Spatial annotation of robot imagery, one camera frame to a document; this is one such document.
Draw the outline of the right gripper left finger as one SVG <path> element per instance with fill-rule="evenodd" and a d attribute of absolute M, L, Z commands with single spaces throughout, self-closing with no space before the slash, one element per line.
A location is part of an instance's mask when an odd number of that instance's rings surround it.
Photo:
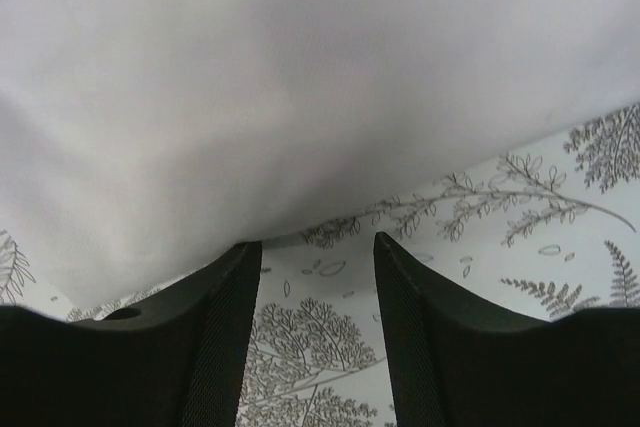
<path fill-rule="evenodd" d="M 262 246 L 212 264 L 102 320 L 1 310 L 5 426 L 231 426 Z"/>

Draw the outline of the white t shirt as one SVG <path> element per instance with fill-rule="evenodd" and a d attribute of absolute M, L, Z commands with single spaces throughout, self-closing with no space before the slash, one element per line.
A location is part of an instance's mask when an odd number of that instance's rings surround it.
<path fill-rule="evenodd" d="M 1 0 L 1 225 L 87 308 L 639 97 L 639 0 Z"/>

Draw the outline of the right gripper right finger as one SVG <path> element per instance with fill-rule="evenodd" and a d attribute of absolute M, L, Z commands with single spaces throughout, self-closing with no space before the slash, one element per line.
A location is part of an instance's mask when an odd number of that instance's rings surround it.
<path fill-rule="evenodd" d="M 374 267 L 399 425 L 638 424 L 637 309 L 545 322 L 466 290 L 385 233 Z"/>

